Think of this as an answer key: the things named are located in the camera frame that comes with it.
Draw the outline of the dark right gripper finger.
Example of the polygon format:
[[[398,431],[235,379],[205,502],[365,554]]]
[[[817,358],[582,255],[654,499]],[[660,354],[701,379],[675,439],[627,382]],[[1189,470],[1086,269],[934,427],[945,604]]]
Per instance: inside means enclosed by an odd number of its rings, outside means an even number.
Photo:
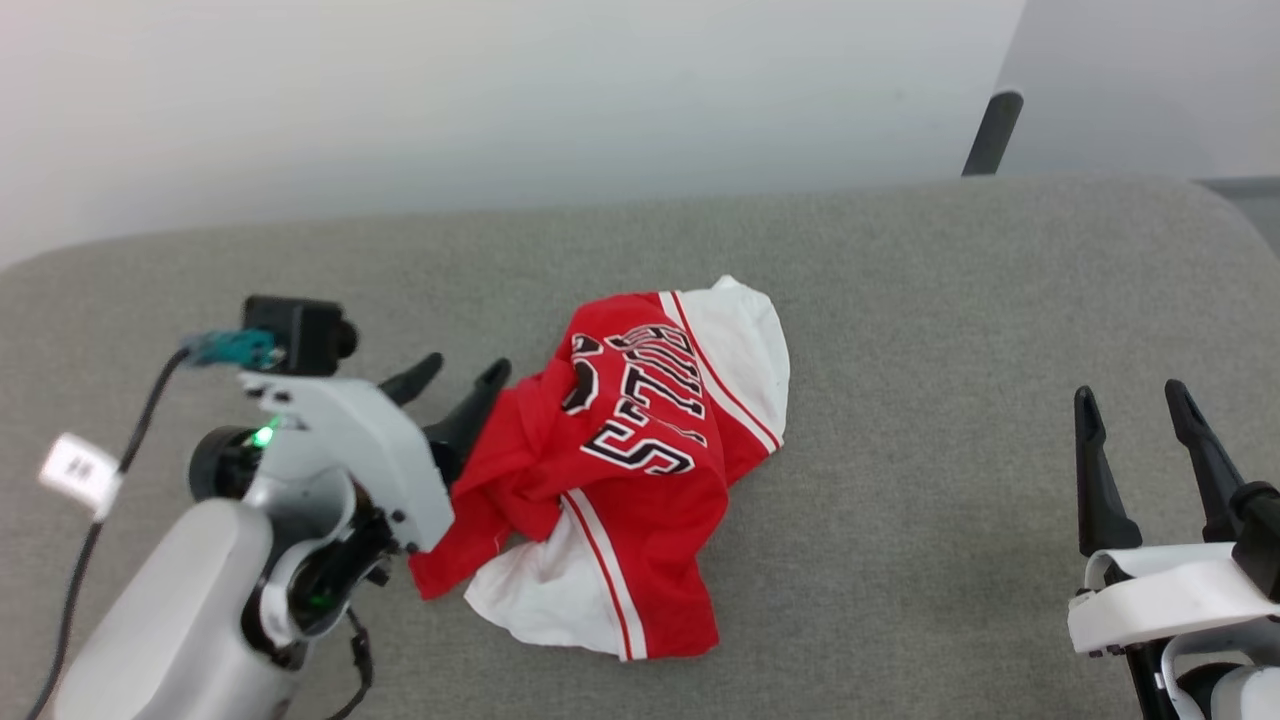
[[[1143,544],[1140,528],[1124,509],[1105,452],[1106,427],[1089,386],[1075,391],[1073,407],[1080,555],[1091,557],[1103,550],[1139,548]]]
[[[1170,379],[1165,383],[1164,392],[1175,436],[1189,454],[1193,466],[1204,514],[1203,541],[1235,542],[1242,521],[1233,514],[1231,498],[1245,482],[1185,383]]]

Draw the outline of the red Bulls basketball jersey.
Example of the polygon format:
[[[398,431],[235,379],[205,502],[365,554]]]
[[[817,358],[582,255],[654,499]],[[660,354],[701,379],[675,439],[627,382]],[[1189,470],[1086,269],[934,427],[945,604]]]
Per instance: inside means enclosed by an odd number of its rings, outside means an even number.
[[[733,484],[782,447],[790,375],[772,300],[731,275],[584,304],[545,368],[499,393],[452,487],[453,527],[410,556],[420,596],[465,583],[527,644],[710,651],[698,555]]]

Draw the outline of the black slanted post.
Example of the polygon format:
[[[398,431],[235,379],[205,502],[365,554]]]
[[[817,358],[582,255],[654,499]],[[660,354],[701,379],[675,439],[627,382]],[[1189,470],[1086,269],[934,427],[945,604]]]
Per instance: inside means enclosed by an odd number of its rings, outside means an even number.
[[[1024,97],[1016,90],[1005,90],[989,99],[961,177],[995,176],[998,172],[1023,106]]]

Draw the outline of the grey fabric sofa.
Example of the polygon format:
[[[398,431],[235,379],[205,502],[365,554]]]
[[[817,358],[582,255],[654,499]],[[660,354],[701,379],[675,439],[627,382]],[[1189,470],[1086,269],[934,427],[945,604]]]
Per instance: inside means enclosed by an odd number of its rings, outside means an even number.
[[[0,272],[0,720],[49,670],[88,519],[36,477],[70,430],[119,452],[188,334],[248,293],[328,299],[351,375],[440,352],[434,421],[480,370],[545,365],[573,310],[724,274],[768,293],[792,378],[782,450],[701,553],[721,642],[622,664],[521,644],[404,566],[356,606],[353,720],[1137,720],[1125,662],[1073,653],[1073,395],[1091,386],[1152,544],[1203,515],[1166,409],[1184,380],[1242,474],[1280,487],[1280,258],[1197,184],[960,179],[191,231]]]

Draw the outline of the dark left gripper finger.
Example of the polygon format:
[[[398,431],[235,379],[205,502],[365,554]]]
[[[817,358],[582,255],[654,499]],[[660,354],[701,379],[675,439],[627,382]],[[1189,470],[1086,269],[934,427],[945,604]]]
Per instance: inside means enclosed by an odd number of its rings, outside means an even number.
[[[385,379],[380,391],[397,406],[413,402],[443,368],[443,356],[433,352],[413,366]]]
[[[453,486],[463,475],[511,373],[509,359],[497,359],[476,377],[470,392],[443,419],[425,427],[425,437],[444,486]]]

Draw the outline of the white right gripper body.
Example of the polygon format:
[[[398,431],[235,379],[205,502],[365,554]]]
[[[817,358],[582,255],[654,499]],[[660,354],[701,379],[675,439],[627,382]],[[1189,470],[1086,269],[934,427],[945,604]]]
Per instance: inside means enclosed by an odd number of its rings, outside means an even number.
[[[1280,603],[1233,543],[1103,550],[1068,606],[1075,653],[1126,660],[1142,720],[1280,720]]]

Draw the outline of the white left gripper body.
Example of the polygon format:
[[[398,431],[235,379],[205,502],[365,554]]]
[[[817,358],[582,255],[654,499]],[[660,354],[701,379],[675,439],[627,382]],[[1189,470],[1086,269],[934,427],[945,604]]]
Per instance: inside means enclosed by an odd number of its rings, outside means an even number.
[[[454,514],[421,429],[374,383],[242,372],[271,419],[243,497],[278,532],[259,592],[274,646],[329,633],[389,556],[429,550]]]

